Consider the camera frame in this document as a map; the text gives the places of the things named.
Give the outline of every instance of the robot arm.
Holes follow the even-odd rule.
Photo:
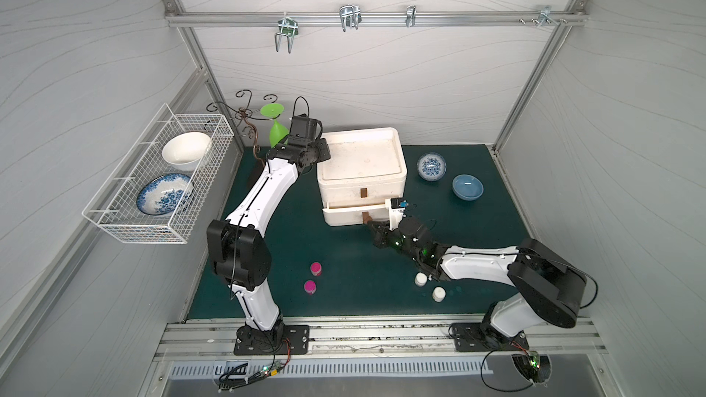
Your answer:
[[[485,348],[506,347],[524,329],[541,322],[562,328],[576,325],[586,278],[558,254],[533,239],[492,250],[437,243],[426,225],[402,216],[403,204],[401,198],[391,200],[389,222],[366,218],[377,247],[389,246],[410,257],[430,279],[492,280],[517,288],[517,295],[492,304],[479,325],[474,338]]]
[[[267,282],[272,257],[263,238],[272,214],[302,171],[331,157],[321,130],[316,135],[317,125],[321,122],[316,119],[293,117],[290,134],[270,149],[260,178],[242,203],[225,221],[211,221],[207,229],[213,270],[237,297],[247,326],[256,332],[253,339],[267,349],[279,347],[284,324]]]

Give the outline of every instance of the pink bottle cap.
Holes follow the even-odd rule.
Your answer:
[[[304,283],[304,291],[306,291],[310,295],[313,295],[316,292],[316,284],[313,282],[313,280],[307,280]]]
[[[321,274],[321,264],[320,263],[314,262],[311,265],[311,274],[313,274],[314,276],[318,276]]]

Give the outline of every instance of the light blue bowl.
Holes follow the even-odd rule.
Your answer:
[[[475,201],[483,194],[483,183],[473,175],[458,175],[451,182],[457,197],[465,201]]]
[[[446,160],[436,152],[429,152],[417,162],[419,176],[427,181],[439,181],[446,174]]]

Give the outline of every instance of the green tabletop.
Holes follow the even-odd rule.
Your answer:
[[[436,241],[499,248],[519,244],[527,236],[486,146],[402,146],[402,151],[407,163],[404,198],[413,206],[407,214],[427,221]],[[424,181],[417,174],[417,160],[430,151],[441,154],[448,166],[437,182]],[[246,181],[254,163],[247,149],[224,217],[247,194]],[[483,182],[480,199],[463,201],[454,195],[451,181],[460,173]],[[417,287],[417,269],[411,260],[392,249],[376,248],[363,225],[327,225],[321,207],[314,169],[293,184],[267,227],[265,242],[272,253],[268,282],[284,316],[483,313],[491,303],[516,293],[505,284],[472,279]],[[313,262],[322,265],[318,277],[309,270]],[[304,291],[309,279],[316,282],[312,296]],[[446,299],[436,303],[431,291],[439,285],[446,289]],[[228,288],[208,262],[189,318],[239,316],[243,314],[237,300],[229,300]]]

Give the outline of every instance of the box lid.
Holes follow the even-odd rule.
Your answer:
[[[360,184],[406,178],[407,166],[394,128],[327,132],[331,159],[317,164],[320,185]]]

